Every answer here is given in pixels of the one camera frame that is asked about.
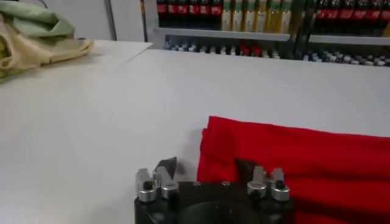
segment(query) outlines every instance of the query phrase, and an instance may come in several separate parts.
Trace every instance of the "yellow bottle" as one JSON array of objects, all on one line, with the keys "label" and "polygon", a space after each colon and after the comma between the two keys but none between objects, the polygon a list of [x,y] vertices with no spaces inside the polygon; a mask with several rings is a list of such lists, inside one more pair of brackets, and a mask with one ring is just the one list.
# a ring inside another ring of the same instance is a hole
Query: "yellow bottle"
[{"label": "yellow bottle", "polygon": [[243,20],[243,2],[236,0],[233,12],[233,31],[241,31],[241,23]]},{"label": "yellow bottle", "polygon": [[267,17],[267,0],[259,0],[255,17],[255,31],[264,32]]},{"label": "yellow bottle", "polygon": [[383,32],[384,37],[390,37],[390,22],[388,23],[388,26],[386,26],[385,31]]},{"label": "yellow bottle", "polygon": [[222,11],[222,30],[232,30],[232,11],[230,0],[224,0],[224,10]]},{"label": "yellow bottle", "polygon": [[280,14],[279,33],[288,33],[291,20],[291,0],[283,1],[283,11]]},{"label": "yellow bottle", "polygon": [[279,7],[280,7],[280,0],[271,0],[271,4],[267,12],[266,27],[265,27],[265,31],[268,33],[278,32],[278,28],[280,24]]},{"label": "yellow bottle", "polygon": [[245,22],[243,24],[244,31],[253,32],[254,23],[255,23],[255,0],[248,0]]}]

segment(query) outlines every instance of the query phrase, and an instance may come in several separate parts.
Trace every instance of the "white wall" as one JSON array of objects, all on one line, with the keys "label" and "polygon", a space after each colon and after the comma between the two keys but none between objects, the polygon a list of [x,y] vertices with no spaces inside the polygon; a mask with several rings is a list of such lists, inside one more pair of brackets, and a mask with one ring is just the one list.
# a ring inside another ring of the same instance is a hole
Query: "white wall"
[{"label": "white wall", "polygon": [[[37,0],[20,0],[42,5]],[[111,40],[104,0],[44,0],[76,27],[76,37]],[[118,40],[144,41],[140,0],[111,0]]]}]

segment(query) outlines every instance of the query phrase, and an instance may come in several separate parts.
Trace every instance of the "red towel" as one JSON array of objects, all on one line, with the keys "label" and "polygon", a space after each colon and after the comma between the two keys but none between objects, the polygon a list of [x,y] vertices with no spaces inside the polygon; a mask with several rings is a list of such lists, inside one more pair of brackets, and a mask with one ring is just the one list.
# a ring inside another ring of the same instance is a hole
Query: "red towel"
[{"label": "red towel", "polygon": [[237,181],[238,158],[283,169],[296,223],[390,223],[390,138],[210,117],[198,181]]}]

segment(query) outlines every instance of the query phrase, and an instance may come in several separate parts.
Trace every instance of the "white table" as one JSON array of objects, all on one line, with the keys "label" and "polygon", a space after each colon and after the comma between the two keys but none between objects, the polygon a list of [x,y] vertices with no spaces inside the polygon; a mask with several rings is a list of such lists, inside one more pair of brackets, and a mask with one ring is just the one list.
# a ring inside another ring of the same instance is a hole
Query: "white table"
[{"label": "white table", "polygon": [[159,50],[103,67],[0,85],[0,223],[133,223],[135,172],[178,156],[193,180],[209,115],[390,135],[388,68]]}]

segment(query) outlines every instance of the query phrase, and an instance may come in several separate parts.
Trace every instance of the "metal shelf edge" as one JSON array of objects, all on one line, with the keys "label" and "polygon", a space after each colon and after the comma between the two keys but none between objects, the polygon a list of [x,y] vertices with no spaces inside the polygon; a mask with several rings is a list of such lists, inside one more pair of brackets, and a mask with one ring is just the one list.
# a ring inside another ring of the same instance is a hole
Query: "metal shelf edge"
[{"label": "metal shelf edge", "polygon": [[271,40],[288,41],[290,34],[282,33],[252,33],[233,32],[223,30],[200,30],[200,29],[176,29],[176,28],[155,28],[156,33],[165,35],[190,36],[190,37],[218,37],[250,40]]},{"label": "metal shelf edge", "polygon": [[388,37],[352,37],[352,36],[331,36],[311,35],[310,43],[330,44],[362,44],[362,45],[390,45]]}]

